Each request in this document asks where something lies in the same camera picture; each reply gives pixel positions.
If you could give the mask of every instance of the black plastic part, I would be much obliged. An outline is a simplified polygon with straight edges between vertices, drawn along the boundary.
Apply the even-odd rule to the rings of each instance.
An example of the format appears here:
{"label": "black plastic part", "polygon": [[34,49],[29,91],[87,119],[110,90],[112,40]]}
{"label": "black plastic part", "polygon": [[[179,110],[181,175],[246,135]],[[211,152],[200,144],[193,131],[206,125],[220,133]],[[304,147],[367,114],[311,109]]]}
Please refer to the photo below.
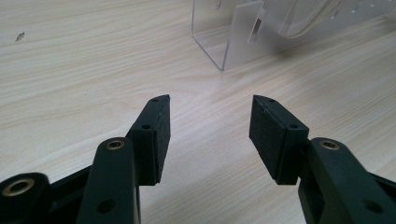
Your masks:
{"label": "black plastic part", "polygon": [[50,185],[52,206],[44,223],[75,223],[91,166]]}
{"label": "black plastic part", "polygon": [[169,95],[149,100],[126,135],[133,140],[139,160],[139,186],[154,186],[161,181],[171,137],[169,102]]}
{"label": "black plastic part", "polygon": [[136,188],[132,141],[106,140],[96,151],[77,223],[140,223]]}
{"label": "black plastic part", "polygon": [[0,190],[0,223],[40,223],[50,209],[50,183],[43,174],[15,175]]}
{"label": "black plastic part", "polygon": [[318,223],[395,223],[392,199],[342,143],[315,138],[307,159],[325,202]]}
{"label": "black plastic part", "polygon": [[371,175],[379,187],[381,187],[381,189],[388,194],[388,197],[390,197],[396,204],[396,183],[379,175]]}
{"label": "black plastic part", "polygon": [[309,129],[277,101],[253,96],[249,137],[278,185],[297,182],[298,150],[306,147]]}

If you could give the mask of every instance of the mounting hole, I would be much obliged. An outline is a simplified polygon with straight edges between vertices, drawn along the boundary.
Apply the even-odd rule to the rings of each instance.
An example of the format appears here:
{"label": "mounting hole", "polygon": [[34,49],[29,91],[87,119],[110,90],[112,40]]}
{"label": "mounting hole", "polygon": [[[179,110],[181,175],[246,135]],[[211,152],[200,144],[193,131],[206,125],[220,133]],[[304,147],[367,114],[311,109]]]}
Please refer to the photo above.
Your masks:
{"label": "mounting hole", "polygon": [[384,209],[382,208],[381,205],[379,205],[378,203],[375,203],[373,201],[369,201],[369,200],[364,200],[363,201],[364,207],[367,208],[368,210],[374,212],[374,213],[383,213]]}
{"label": "mounting hole", "polygon": [[110,150],[116,150],[116,149],[120,149],[125,145],[124,142],[120,141],[120,140],[115,140],[112,142],[107,143],[106,147],[107,149]]}
{"label": "mounting hole", "polygon": [[320,142],[320,145],[321,145],[322,147],[327,148],[327,149],[330,149],[330,150],[337,150],[337,149],[340,149],[340,147],[339,147],[337,144],[335,144],[335,143],[332,142],[332,141],[328,141],[328,140],[321,141],[321,142]]}
{"label": "mounting hole", "polygon": [[116,207],[116,202],[111,199],[102,201],[96,207],[96,211],[100,214],[105,214],[111,212]]}
{"label": "mounting hole", "polygon": [[26,192],[35,184],[32,178],[24,178],[12,182],[5,189],[3,189],[3,195],[7,197],[13,197]]}

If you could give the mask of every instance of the transparent plastic container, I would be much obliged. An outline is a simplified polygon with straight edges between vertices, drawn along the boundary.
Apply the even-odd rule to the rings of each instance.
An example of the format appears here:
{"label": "transparent plastic container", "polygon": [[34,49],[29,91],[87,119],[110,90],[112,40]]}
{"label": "transparent plastic container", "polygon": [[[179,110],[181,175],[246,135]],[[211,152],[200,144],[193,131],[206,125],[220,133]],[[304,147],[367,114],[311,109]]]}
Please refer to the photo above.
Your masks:
{"label": "transparent plastic container", "polygon": [[194,0],[192,33],[227,70],[395,8],[396,0]]}

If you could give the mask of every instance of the wood grain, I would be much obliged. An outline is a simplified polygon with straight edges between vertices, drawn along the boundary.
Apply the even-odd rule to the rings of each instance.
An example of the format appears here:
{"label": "wood grain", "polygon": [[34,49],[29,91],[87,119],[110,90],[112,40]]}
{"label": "wood grain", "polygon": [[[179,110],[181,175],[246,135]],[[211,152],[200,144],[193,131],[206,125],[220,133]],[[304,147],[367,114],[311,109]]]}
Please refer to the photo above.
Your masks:
{"label": "wood grain", "polygon": [[396,180],[395,21],[220,72],[191,12],[183,0],[1,1],[0,180],[88,166],[165,93],[172,138],[162,183],[141,189],[144,223],[304,223],[297,187],[277,186],[248,139],[253,94]]}

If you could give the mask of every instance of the brass insert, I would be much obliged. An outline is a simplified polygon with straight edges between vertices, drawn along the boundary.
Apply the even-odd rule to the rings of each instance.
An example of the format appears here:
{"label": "brass insert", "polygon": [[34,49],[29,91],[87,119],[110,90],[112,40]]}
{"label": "brass insert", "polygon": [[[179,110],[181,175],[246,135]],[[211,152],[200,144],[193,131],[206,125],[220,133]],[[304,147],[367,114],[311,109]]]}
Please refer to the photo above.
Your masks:
{"label": "brass insert", "polygon": [[340,149],[340,146],[338,146],[336,143],[328,140],[323,140],[320,142],[320,145],[324,148],[327,148],[329,150],[338,150]]}
{"label": "brass insert", "polygon": [[32,178],[24,178],[17,180],[3,189],[3,195],[6,197],[13,197],[26,192],[35,184]]}
{"label": "brass insert", "polygon": [[122,142],[120,140],[115,140],[115,141],[107,143],[106,147],[107,147],[107,149],[110,149],[110,150],[117,150],[117,149],[122,148],[124,145],[125,145],[124,142]]}

